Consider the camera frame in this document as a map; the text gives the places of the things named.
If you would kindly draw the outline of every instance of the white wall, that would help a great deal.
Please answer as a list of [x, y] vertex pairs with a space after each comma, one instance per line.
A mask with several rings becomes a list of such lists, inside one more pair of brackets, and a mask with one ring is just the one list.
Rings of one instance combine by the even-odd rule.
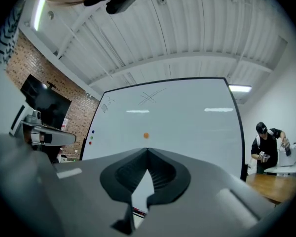
[[285, 131], [290, 142], [296, 142], [296, 41], [292, 40], [288, 44], [276, 69], [251, 102], [241, 108], [246, 163], [251, 159], [251, 145], [259, 121], [268, 128]]

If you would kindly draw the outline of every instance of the ceiling light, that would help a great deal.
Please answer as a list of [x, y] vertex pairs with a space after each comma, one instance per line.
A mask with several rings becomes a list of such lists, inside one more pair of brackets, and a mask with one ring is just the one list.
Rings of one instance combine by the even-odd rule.
[[43, 11], [44, 4], [45, 4], [45, 0], [39, 0], [38, 5], [37, 5], [36, 14], [35, 14], [35, 21], [34, 21], [34, 28], [36, 31], [38, 31], [40, 16]]
[[243, 86], [243, 85], [229, 85], [229, 88], [233, 92], [250, 92], [252, 89], [251, 86]]
[[204, 111], [205, 112], [223, 112], [223, 113], [227, 113], [227, 112], [232, 112], [233, 108], [206, 108]]
[[134, 111], [126, 111], [127, 113], [148, 113], [149, 111], [141, 111], [141, 110], [134, 110]]

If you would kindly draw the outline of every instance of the red brick wall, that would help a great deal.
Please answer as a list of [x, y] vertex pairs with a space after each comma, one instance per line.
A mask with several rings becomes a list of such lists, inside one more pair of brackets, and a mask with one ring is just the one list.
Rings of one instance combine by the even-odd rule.
[[75, 134], [76, 142], [71, 146], [64, 147], [64, 153], [68, 157], [79, 158], [83, 138], [87, 136], [89, 125], [99, 101], [93, 97], [87, 97], [84, 90], [52, 65], [22, 32], [19, 34], [14, 55], [6, 72], [19, 89], [31, 74], [46, 85], [48, 85], [47, 81], [51, 82], [57, 87], [53, 90], [71, 100], [66, 115], [68, 125], [65, 131]]

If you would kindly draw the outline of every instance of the television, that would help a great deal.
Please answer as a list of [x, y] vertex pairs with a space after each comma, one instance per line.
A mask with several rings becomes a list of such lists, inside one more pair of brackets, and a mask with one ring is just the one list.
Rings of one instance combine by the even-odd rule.
[[41, 112], [43, 124], [61, 129], [71, 101], [45, 84], [29, 75], [21, 92], [26, 96], [26, 102], [35, 110]]

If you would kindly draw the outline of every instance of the wooden table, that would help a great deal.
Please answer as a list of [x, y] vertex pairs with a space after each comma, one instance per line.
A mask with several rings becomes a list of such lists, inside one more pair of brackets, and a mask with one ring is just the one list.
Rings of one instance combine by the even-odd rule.
[[274, 204], [289, 200], [296, 193], [296, 177], [252, 174], [246, 183]]

